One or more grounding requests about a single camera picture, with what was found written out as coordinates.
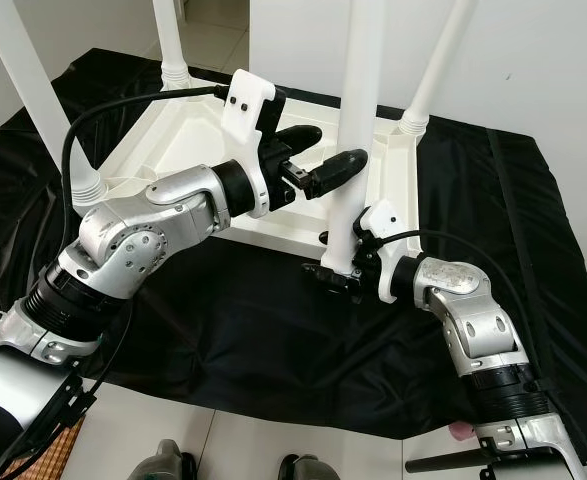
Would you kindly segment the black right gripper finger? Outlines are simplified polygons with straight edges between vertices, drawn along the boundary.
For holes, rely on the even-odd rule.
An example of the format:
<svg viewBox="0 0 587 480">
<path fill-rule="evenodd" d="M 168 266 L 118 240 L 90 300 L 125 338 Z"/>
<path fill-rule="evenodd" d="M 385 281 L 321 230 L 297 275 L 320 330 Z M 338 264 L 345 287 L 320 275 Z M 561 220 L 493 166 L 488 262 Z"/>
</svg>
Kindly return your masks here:
<svg viewBox="0 0 587 480">
<path fill-rule="evenodd" d="M 328 291 L 358 291 L 361 287 L 361 279 L 358 275 L 338 273 L 324 265 L 312 264 L 312 262 L 302 264 L 301 268 L 308 278 L 315 280 Z"/>
</svg>

